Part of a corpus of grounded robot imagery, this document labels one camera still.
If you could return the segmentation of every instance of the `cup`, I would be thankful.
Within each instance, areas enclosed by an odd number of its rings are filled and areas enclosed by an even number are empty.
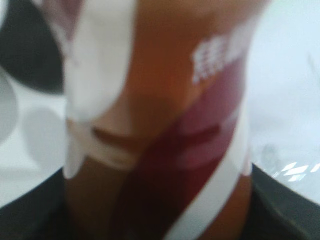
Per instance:
[[[77,239],[236,240],[245,97],[268,0],[34,0],[60,47]]]

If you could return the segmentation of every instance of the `black surface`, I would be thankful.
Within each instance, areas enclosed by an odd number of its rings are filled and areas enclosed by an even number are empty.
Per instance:
[[[62,171],[0,209],[0,240],[25,240],[45,223],[64,201]]]
[[[320,206],[277,183],[257,167],[253,168],[252,177],[254,191],[241,240],[320,240]],[[61,170],[0,209],[0,240],[70,239]]]
[[[29,0],[9,0],[0,29],[0,65],[29,88],[62,93],[60,53],[41,13]]]

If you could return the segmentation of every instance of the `white stripe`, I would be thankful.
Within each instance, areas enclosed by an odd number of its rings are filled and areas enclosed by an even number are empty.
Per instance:
[[[164,240],[197,239],[233,192],[248,151],[248,119],[242,109],[230,146],[206,185],[167,232]]]
[[[114,103],[127,78],[136,0],[86,0],[65,59],[68,118],[86,122]]]

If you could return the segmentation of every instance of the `drink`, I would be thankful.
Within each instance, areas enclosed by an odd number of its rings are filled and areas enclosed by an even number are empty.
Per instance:
[[[237,239],[251,192],[245,63],[266,2],[83,2],[65,60],[66,200],[79,239]],[[134,20],[119,26],[133,37],[114,56],[127,74],[110,69],[122,80],[110,100],[94,87],[113,88],[105,50],[119,45],[104,17],[117,13]]]

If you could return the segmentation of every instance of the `red stripe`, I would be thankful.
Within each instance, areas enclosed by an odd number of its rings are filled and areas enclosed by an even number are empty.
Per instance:
[[[231,141],[245,87],[245,62],[242,57],[228,65],[145,152],[121,190],[108,239],[161,239],[190,204]]]

